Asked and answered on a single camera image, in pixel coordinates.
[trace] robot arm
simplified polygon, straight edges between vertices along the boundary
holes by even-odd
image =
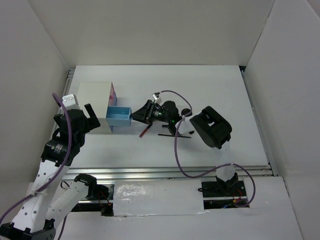
[[[71,148],[67,161],[62,167],[69,143],[67,118],[64,114],[57,114],[53,119],[59,128],[54,131],[52,139],[44,147],[39,171],[29,192],[31,197],[23,203],[11,223],[5,223],[0,227],[1,236],[12,240],[53,239],[55,227],[78,201],[84,197],[92,198],[93,192],[97,190],[97,180],[94,177],[80,174],[70,189],[51,205],[59,183],[70,168],[74,157],[80,152],[80,147],[85,144],[85,134],[100,127],[90,104],[85,105],[90,115],[87,118],[79,108],[75,95],[64,96],[62,102],[68,112],[71,126]],[[47,187],[38,192],[37,190],[45,184],[48,184]]]
[[[164,92],[172,92],[183,98],[174,91],[166,90]],[[178,136],[196,131],[210,148],[218,148],[223,153],[228,151],[229,144],[227,142],[231,139],[232,127],[217,111],[211,106],[207,106],[200,113],[193,115],[191,109],[185,108],[180,116],[175,102],[169,100],[160,105],[162,101],[160,93],[154,93],[153,100],[148,100],[142,108],[132,113],[132,119],[149,125],[154,121],[168,123],[167,127],[172,136],[176,135],[176,131],[178,131]],[[234,166],[217,169],[216,180],[222,192],[229,191],[238,181]]]

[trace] white enclosure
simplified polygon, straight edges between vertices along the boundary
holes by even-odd
[[[213,210],[196,219],[185,217],[182,226],[189,229],[185,237],[200,239],[196,233],[201,232],[203,239],[212,239],[209,233],[221,230],[224,225],[220,223],[233,219],[237,232],[245,229],[246,234],[254,233],[238,239],[254,236],[299,240],[299,230],[305,240],[319,239],[320,1],[2,0],[0,11],[0,190],[6,192],[1,198],[1,213],[19,200],[25,194],[23,189],[35,179],[43,146],[53,130],[53,116],[58,111],[51,93],[76,92],[81,81],[97,78],[103,82],[108,78],[114,81],[116,92],[128,96],[120,99],[122,104],[130,103],[135,109],[166,86],[186,94],[198,111],[214,103],[213,107],[232,122],[230,149],[235,153],[234,159],[251,167],[250,171],[259,171],[255,178],[261,188],[255,203],[261,205]],[[242,76],[238,66],[246,66]],[[71,74],[66,81],[68,71],[74,68],[73,79]],[[175,77],[170,81],[168,76],[172,74]],[[130,77],[132,92],[127,86]],[[184,86],[184,79],[190,88]],[[145,89],[140,91],[139,84],[145,84]],[[192,88],[204,92],[204,103],[191,95]],[[144,128],[136,126],[124,140],[127,145],[135,143],[136,135]],[[79,168],[96,168],[99,175],[101,169],[175,167],[174,159],[170,159],[172,139],[158,140],[158,130],[151,129],[149,135],[137,141],[150,140],[145,143],[150,148],[151,141],[156,141],[165,149],[165,161],[160,161],[159,156],[154,162],[139,159],[144,146],[136,143],[129,148],[135,162],[108,162],[112,156],[120,154],[123,158],[127,154],[119,153],[123,132],[119,130],[100,140],[87,135],[87,145],[81,149],[83,155],[80,152],[76,157],[72,165],[75,169],[70,170],[68,178],[74,177]],[[181,158],[200,153],[203,160],[184,160],[183,164],[199,167],[197,171],[215,165],[206,158],[212,150],[197,145],[197,137],[192,140],[192,146],[180,141]],[[153,151],[147,153],[148,158],[158,153]],[[92,156],[92,166],[86,165]],[[271,176],[268,161],[273,173],[284,177],[289,198],[282,179]],[[85,229],[87,218],[100,228],[108,225],[108,230],[88,228],[87,233],[97,233],[97,239],[110,229],[114,239],[124,239],[126,235],[115,230],[122,229],[120,223],[136,227],[129,231],[133,239],[142,239],[139,229],[146,224],[151,229],[147,232],[149,237],[153,224],[165,225],[168,231],[164,238],[183,237],[170,231],[172,223],[183,216],[158,216],[150,221],[145,217],[100,220],[94,214],[73,213],[69,224]],[[208,224],[210,220],[216,223],[215,228],[210,224],[192,228],[194,222]],[[66,239],[79,239],[74,231],[67,225]],[[232,231],[219,231],[216,236],[234,237]]]

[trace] purple cable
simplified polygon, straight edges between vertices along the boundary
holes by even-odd
[[[36,192],[43,191],[44,189],[46,189],[49,186],[49,184],[51,184],[56,179],[56,177],[61,173],[63,167],[66,165],[67,160],[69,158],[70,151],[71,151],[72,131],[71,131],[71,122],[70,122],[68,111],[67,111],[65,105],[63,104],[63,102],[61,101],[61,99],[58,97],[57,94],[52,93],[52,96],[53,96],[54,100],[56,101],[56,103],[62,107],[64,115],[65,115],[65,118],[66,118],[66,124],[68,126],[68,147],[67,147],[67,151],[66,151],[64,160],[63,160],[59,170],[55,173],[55,175],[51,178],[51,180],[49,180],[43,186],[39,187],[36,190]],[[5,213],[0,218],[0,226],[1,226],[1,223],[4,220],[4,218],[8,215],[8,213],[10,213],[13,209],[15,209],[17,206],[22,204],[24,201],[27,201],[28,199],[30,199],[32,196],[33,195],[29,194],[28,196],[24,197],[23,199],[21,199],[20,201],[18,201],[14,205],[12,205],[7,211],[5,211]]]
[[[191,104],[188,102],[187,99],[185,99],[183,96],[181,96],[179,93],[177,93],[176,91],[172,91],[172,90],[163,90],[160,93],[173,93],[178,95],[180,98],[182,98],[190,107],[190,112],[188,112],[186,115],[184,115],[185,117],[189,116],[192,113],[192,106]]]
[[[58,237],[58,239],[57,239],[57,240],[60,240],[60,239],[61,239],[61,237],[62,237],[62,233],[63,233],[63,232],[64,232],[64,230],[65,230],[65,225],[66,225],[67,217],[68,217],[68,215],[67,215],[67,216],[65,216],[65,218],[63,219],[63,223],[62,223],[61,231],[60,231],[60,234],[59,234],[59,237]]]
[[[249,176],[249,178],[250,178],[251,181],[252,181],[252,185],[253,185],[253,193],[252,193],[251,199],[250,199],[249,201],[247,201],[245,204],[238,204],[238,202],[242,202],[242,201],[247,200],[247,199],[238,200],[238,202],[236,202],[234,205],[235,205],[237,208],[243,208],[243,207],[249,206],[249,204],[254,200],[254,198],[255,198],[255,196],[256,196],[256,184],[255,184],[255,180],[254,180],[254,178],[251,176],[251,174],[250,174],[245,168],[243,168],[242,166],[240,166],[240,165],[238,165],[238,164],[236,164],[236,163],[226,163],[226,164],[222,164],[222,165],[219,165],[219,166],[215,166],[215,167],[211,168],[210,170],[205,171],[205,172],[203,172],[203,173],[201,173],[201,174],[199,174],[199,175],[195,175],[195,176],[191,176],[191,175],[187,174],[187,173],[183,170],[183,168],[182,168],[181,165],[180,165],[179,158],[178,158],[177,142],[178,142],[178,135],[179,135],[180,125],[181,125],[181,123],[185,120],[185,117],[191,114],[191,112],[192,112],[192,106],[191,106],[191,104],[190,104],[183,96],[181,96],[179,93],[177,93],[177,92],[175,92],[175,91],[172,91],[172,90],[163,90],[163,91],[161,91],[160,93],[166,93],[166,92],[168,92],[168,93],[173,93],[173,94],[176,94],[176,95],[178,95],[179,97],[181,97],[181,98],[189,105],[190,110],[191,110],[189,113],[187,113],[185,116],[183,116],[182,119],[179,121],[178,126],[176,127],[175,135],[174,135],[174,156],[175,156],[176,164],[178,165],[178,168],[179,168],[180,172],[181,172],[183,175],[185,175],[187,178],[196,179],[196,178],[201,178],[201,177],[203,177],[203,176],[205,176],[205,175],[207,175],[207,174],[209,174],[209,173],[211,173],[211,172],[213,172],[213,171],[216,171],[217,169],[234,165],[234,166],[240,168],[241,170],[243,170],[243,171]]]

